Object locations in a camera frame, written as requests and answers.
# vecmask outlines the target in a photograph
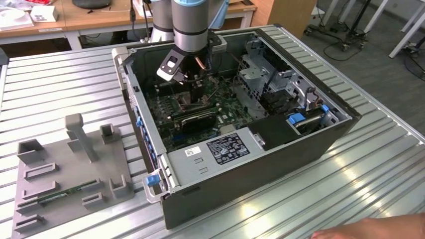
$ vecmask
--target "white box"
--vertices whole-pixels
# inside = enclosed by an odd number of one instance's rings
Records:
[[[0,31],[20,29],[24,27],[31,27],[31,26],[33,26],[33,23],[32,23],[28,12],[25,12],[25,15],[19,19],[0,20]]]
[[[57,20],[57,11],[55,6],[33,6],[31,18],[35,22],[53,22]]]

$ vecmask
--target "white label sticker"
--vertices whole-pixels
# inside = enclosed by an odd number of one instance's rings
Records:
[[[187,153],[188,157],[192,156],[192,155],[196,155],[200,152],[201,152],[201,149],[197,146],[195,148],[189,148],[189,149],[185,150],[185,153]]]
[[[47,31],[61,31],[61,28],[47,28],[47,29],[40,29],[39,32],[47,32]]]

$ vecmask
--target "power supply label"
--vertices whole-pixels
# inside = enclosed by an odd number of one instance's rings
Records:
[[[249,150],[237,133],[208,142],[207,146],[219,164],[229,163],[249,154]]]

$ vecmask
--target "slotted metal surface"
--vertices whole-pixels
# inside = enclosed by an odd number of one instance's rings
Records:
[[[83,113],[87,132],[120,127],[136,197],[31,238],[308,238],[364,217],[425,210],[424,137],[281,28],[262,30],[364,115],[312,164],[193,219],[165,229],[145,199],[147,173],[115,77],[111,48],[11,60],[1,69],[0,239],[11,237],[19,141],[67,138],[63,117]]]

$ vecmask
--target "desk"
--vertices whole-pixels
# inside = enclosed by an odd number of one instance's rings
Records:
[[[59,14],[57,22],[35,22],[32,27],[1,31],[0,45],[64,37],[65,35],[63,31],[65,31],[67,26],[61,1],[63,0],[57,0],[53,3]]]
[[[45,144],[67,138],[65,130],[52,125],[63,126],[63,117],[76,108],[87,122],[85,132],[107,123],[120,128],[136,196],[32,239],[304,239],[313,231],[340,223],[425,210],[421,134],[285,29],[261,29],[364,115],[326,154],[222,207],[167,230],[161,205],[149,204],[143,190],[147,168],[116,78],[113,46],[12,58],[0,74],[1,239],[9,238],[12,231],[17,142],[36,138]]]
[[[131,30],[129,0],[112,0],[109,7],[95,10],[91,14],[72,4],[72,0],[57,0],[55,6],[59,11],[57,22],[35,23],[35,27],[0,32],[0,45],[55,38],[67,38],[72,50],[83,49],[80,36],[104,32]],[[250,26],[254,5],[233,3],[228,7],[225,18],[242,18],[241,28]],[[148,18],[148,26],[153,27],[153,20]],[[136,13],[135,29],[145,28],[145,21]]]

